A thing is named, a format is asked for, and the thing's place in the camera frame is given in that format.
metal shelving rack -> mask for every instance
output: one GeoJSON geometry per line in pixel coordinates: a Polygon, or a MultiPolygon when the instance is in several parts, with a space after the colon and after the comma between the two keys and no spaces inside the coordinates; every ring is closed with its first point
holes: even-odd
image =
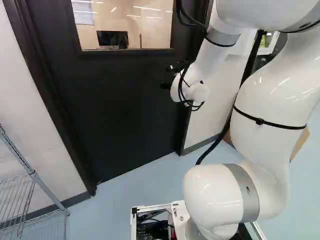
{"type": "Polygon", "coordinates": [[[0,179],[0,240],[66,240],[69,211],[41,180],[0,124],[0,139],[26,170],[26,174],[0,179]],[[59,210],[26,221],[38,185],[59,210]]]}

door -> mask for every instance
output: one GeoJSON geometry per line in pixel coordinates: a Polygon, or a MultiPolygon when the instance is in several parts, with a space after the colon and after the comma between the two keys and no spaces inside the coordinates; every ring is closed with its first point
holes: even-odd
{"type": "MultiPolygon", "coordinates": [[[[27,4],[53,84],[96,181],[173,152],[179,106],[160,85],[174,79],[166,71],[169,65],[199,48],[193,44],[196,32],[176,19],[173,0],[27,4]]],[[[200,11],[197,0],[183,4],[191,15],[200,11]]]]}

white wall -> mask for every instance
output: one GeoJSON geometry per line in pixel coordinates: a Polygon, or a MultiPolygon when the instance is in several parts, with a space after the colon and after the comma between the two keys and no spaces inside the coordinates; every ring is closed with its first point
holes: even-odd
{"type": "Polygon", "coordinates": [[[245,29],[216,73],[203,81],[210,88],[211,94],[201,109],[191,114],[184,149],[221,132],[248,61],[248,43],[254,42],[255,35],[255,30],[245,29]]]}
{"type": "MultiPolygon", "coordinates": [[[[62,201],[86,188],[33,82],[0,1],[0,123],[42,180],[62,201]]],[[[0,142],[0,178],[25,173],[0,142]]],[[[35,190],[30,211],[52,202],[35,190]]]]}

black strap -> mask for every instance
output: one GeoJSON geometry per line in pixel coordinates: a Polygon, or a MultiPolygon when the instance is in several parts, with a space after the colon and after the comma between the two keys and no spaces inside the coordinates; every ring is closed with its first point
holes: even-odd
{"type": "Polygon", "coordinates": [[[206,39],[209,43],[211,43],[211,44],[213,44],[213,45],[216,45],[216,46],[218,46],[218,47],[222,47],[222,48],[229,48],[229,47],[232,47],[232,46],[236,45],[236,42],[235,42],[234,44],[231,44],[231,45],[222,45],[222,44],[216,43],[216,42],[214,42],[214,41],[211,41],[211,40],[210,40],[209,38],[207,38],[207,37],[205,37],[205,39],[206,39]]]}
{"type": "Polygon", "coordinates": [[[236,110],[239,114],[241,114],[242,116],[245,116],[248,119],[251,119],[253,121],[255,121],[256,124],[258,125],[269,125],[272,127],[276,127],[276,128],[280,128],[280,129],[289,129],[289,130],[301,130],[301,129],[305,129],[307,125],[304,126],[287,126],[287,125],[281,125],[281,124],[277,124],[277,123],[273,123],[273,122],[269,122],[269,121],[265,121],[262,118],[258,118],[258,117],[254,117],[251,116],[249,114],[246,114],[245,112],[239,110],[238,108],[236,108],[235,105],[233,105],[233,109],[236,110]]]}

wire shelf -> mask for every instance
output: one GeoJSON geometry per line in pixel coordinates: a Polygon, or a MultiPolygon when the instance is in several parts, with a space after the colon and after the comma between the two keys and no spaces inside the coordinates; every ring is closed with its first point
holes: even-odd
{"type": "MultiPolygon", "coordinates": [[[[66,240],[67,215],[57,210],[25,222],[22,240],[66,240]]],[[[14,240],[17,228],[13,227],[0,240],[14,240]]]]}
{"type": "Polygon", "coordinates": [[[0,240],[21,239],[34,188],[28,174],[0,179],[0,240]]]}

